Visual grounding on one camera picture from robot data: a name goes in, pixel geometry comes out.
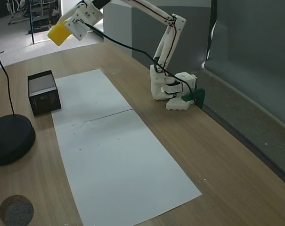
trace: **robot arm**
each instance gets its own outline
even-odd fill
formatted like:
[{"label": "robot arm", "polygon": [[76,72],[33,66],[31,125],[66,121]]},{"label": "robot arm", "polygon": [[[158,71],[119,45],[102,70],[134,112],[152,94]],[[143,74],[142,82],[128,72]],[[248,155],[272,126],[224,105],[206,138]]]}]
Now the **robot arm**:
[{"label": "robot arm", "polygon": [[[188,109],[193,100],[183,101],[181,97],[189,94],[191,92],[190,89],[195,89],[196,77],[188,73],[179,73],[175,77],[171,77],[166,72],[185,26],[186,19],[176,14],[170,16],[146,0],[121,1],[140,9],[167,26],[154,56],[154,60],[160,66],[151,65],[150,68],[152,95],[156,100],[170,99],[167,104],[169,110]],[[111,0],[81,0],[60,18],[58,24],[48,34],[48,37],[57,45],[61,45],[70,34],[73,34],[78,40],[82,40],[90,30],[85,24],[94,26],[100,21],[103,18],[100,9],[110,2]],[[179,82],[177,78],[180,81],[185,81],[189,88],[184,86],[182,82]]]}]

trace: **black lamp base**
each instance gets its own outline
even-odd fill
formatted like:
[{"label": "black lamp base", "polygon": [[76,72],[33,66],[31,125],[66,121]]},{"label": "black lamp base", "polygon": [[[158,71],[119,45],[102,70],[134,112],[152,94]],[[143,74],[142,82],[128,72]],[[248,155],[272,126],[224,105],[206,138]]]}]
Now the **black lamp base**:
[{"label": "black lamp base", "polygon": [[8,165],[27,154],[35,141],[35,132],[28,118],[6,115],[0,118],[0,166]]}]

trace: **white paper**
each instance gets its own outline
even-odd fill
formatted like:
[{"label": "white paper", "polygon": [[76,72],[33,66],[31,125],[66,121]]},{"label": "white paper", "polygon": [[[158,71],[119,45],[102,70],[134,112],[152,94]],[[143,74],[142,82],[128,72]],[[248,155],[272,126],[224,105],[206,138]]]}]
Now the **white paper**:
[{"label": "white paper", "polygon": [[[70,98],[72,92],[61,89],[72,87],[68,81],[74,83],[75,77],[76,87],[82,86]],[[94,77],[102,86],[85,90]],[[57,85],[65,107],[53,113],[53,120],[84,226],[136,225],[201,195],[140,117],[131,108],[124,110],[129,105],[101,71],[58,79]],[[77,116],[70,114],[75,105],[89,105],[87,99],[81,102],[83,93],[102,90],[114,94],[110,97],[114,107],[100,105],[98,111],[82,107]],[[90,95],[90,102],[94,98],[100,101],[101,96]],[[88,117],[94,111],[102,112],[100,119],[95,114]]]}]

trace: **metal rack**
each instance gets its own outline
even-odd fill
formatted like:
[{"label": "metal rack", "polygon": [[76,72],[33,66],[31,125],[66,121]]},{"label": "metal rack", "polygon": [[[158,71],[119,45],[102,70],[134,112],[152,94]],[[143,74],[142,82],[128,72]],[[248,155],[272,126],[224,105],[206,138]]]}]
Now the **metal rack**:
[{"label": "metal rack", "polygon": [[33,4],[31,4],[31,6],[37,6],[40,5],[41,6],[41,15],[44,15],[44,9],[43,6],[50,4],[50,3],[55,3],[57,0],[38,0],[36,2],[34,2]]}]

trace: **yellow object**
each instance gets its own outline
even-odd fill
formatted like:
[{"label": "yellow object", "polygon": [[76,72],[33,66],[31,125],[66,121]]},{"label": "yellow object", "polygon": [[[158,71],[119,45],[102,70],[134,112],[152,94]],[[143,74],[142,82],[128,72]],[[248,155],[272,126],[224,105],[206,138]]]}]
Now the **yellow object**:
[{"label": "yellow object", "polygon": [[62,43],[71,34],[71,32],[67,28],[65,28],[66,23],[67,21],[55,25],[48,33],[48,37],[58,46],[62,45]]}]

